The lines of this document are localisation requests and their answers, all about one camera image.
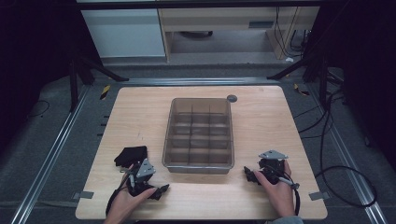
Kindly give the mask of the translucent grey compartment box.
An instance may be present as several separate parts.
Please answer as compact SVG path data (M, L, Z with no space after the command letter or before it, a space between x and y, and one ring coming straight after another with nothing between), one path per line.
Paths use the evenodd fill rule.
M171 173L226 175L233 165L231 103L225 98L175 98L163 166Z

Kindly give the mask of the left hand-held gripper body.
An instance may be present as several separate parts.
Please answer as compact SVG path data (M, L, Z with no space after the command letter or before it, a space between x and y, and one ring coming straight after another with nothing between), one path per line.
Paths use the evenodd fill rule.
M156 170L148 159L143 159L137 164L134 164L126 174L124 183L132 196L137 196L147 189L151 189L149 180L155 174Z

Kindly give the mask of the black cloth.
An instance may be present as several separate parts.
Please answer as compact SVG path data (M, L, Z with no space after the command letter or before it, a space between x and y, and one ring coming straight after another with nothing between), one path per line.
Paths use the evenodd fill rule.
M148 157L148 149L146 146L125 147L119 156L114 159L117 166L129 168L132 164L142 162Z

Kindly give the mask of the black metal stand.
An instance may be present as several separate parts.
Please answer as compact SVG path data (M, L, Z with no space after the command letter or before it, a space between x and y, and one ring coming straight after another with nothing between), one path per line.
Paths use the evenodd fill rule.
M305 82L312 82L318 78L319 90L318 97L320 104L325 108L330 108L330 97L327 96L328 76L329 76L329 62L325 53L311 53L303 57L297 63L294 63L281 72L269 76L270 80L280 80L286 75L292 73L298 68L304 67L303 80Z
M84 85L91 85L94 82L94 77L91 72L92 69L104 74L107 77L110 77L117 82L128 81L128 78L120 77L110 70L104 68L99 63L95 63L88 58L79 57L73 59L69 64L71 112L73 112L78 106L78 77L80 77Z

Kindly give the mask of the person's right hand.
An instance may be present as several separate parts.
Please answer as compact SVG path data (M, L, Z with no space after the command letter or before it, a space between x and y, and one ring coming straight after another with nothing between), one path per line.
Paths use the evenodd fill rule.
M257 170L255 170L253 174L262 185L267 194L268 200L276 213L280 217L294 216L294 201L291 187L284 182L278 182L276 185L273 185L261 172Z

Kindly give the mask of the white cabinet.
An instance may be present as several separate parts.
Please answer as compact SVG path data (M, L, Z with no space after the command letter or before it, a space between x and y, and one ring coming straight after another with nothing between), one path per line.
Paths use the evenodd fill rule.
M163 57L156 9L82 10L101 58Z

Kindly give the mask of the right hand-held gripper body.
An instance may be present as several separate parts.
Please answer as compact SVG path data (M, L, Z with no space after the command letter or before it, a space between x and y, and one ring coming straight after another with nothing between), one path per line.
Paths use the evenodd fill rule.
M269 150L259 155L260 172L266 179L275 185L279 181L287 183L289 180L285 176L285 159L288 157L275 150Z

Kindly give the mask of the aluminium floor rail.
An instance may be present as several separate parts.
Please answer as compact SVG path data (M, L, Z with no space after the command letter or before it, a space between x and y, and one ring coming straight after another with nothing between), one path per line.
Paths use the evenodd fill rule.
M35 179L20 202L16 209L10 224L25 224L28 217L30 216L33 208L37 202L37 199L42 192L42 189L46 185L46 182L50 176L50 173L58 160L60 153L63 150L64 144L77 120L77 117L85 104L87 95L91 89L91 86L83 86L81 93L78 94L78 102L76 107L68 113L66 120L55 138L49 153L44 159Z
M129 78L122 84L135 87L143 86L245 86L275 85L277 80L267 77L157 77Z
M377 202L378 191L375 188L375 185L368 178L368 176L364 174L364 172L352 158L352 155L349 153L346 143L342 139L341 134L333 123L332 104L333 97L337 95L337 91L327 94L327 96L330 97L330 108L325 109L319 102L319 87L316 87L314 84L308 84L307 88L313 94L313 99L321 113L321 116L324 119L322 131L320 134L319 172L316 174L316 177L319 177L324 181L325 186L328 188L329 192L333 195L334 198L337 198L338 200L349 206L364 210L371 224L389 224L389 221L386 219L385 214L383 213ZM335 150L335 153L341 162L338 165L324 165L323 153L324 140L326 136L331 139L333 143L332 148ZM348 200L346 195L342 195L340 192L335 191L332 187L329 186L329 181L326 177L326 174L329 172L334 172L336 170L340 170L346 173L346 176L349 179L357 195L357 198L359 199L357 202Z

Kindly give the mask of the person's left hand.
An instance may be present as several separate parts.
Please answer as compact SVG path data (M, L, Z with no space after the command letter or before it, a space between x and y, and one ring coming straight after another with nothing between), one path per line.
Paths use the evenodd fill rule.
M129 219L133 211L147 198L149 198L155 191L155 188L146 189L137 196L132 196L125 184L124 174L121 179L120 190L115 196L110 209L107 213L104 224L122 224L125 220Z

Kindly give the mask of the grey tape piece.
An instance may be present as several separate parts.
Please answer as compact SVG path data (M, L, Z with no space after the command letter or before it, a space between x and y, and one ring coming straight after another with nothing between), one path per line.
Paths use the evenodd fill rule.
M312 192L309 194L309 197L312 201L316 200L327 200L330 198L330 194L328 192Z
M74 200L91 199L93 194L94 194L94 192L91 192L91 191L79 191L79 192L75 192L73 194L72 199L74 199Z

